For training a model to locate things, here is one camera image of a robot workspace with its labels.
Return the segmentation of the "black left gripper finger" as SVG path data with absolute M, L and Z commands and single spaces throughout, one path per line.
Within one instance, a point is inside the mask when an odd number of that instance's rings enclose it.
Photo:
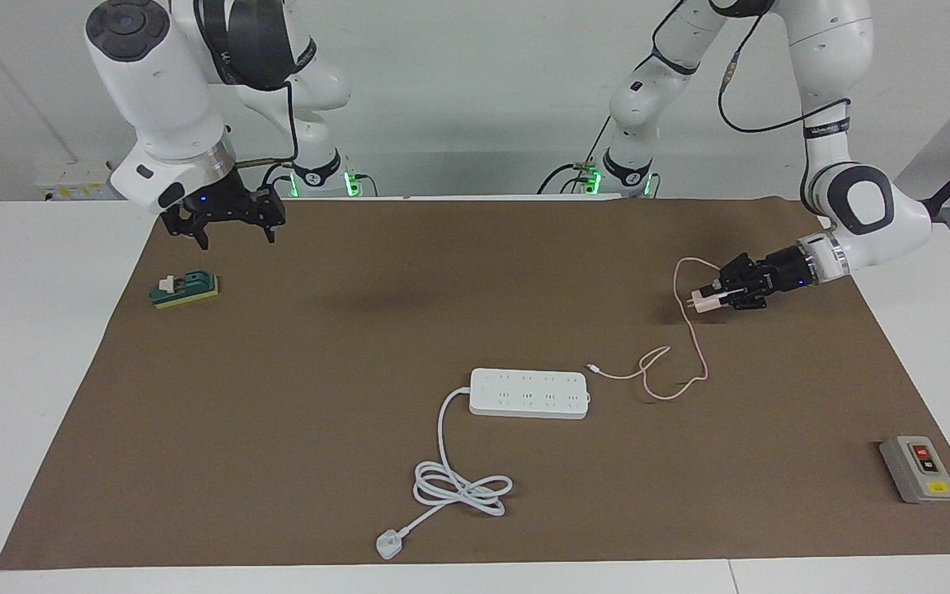
M 760 261 L 751 258 L 748 252 L 739 253 L 717 273 L 718 285 L 758 285 L 759 283 Z
M 768 307 L 769 290 L 765 287 L 735 287 L 724 290 L 719 298 L 720 304 L 725 307 L 746 311 L 747 309 L 764 309 Z

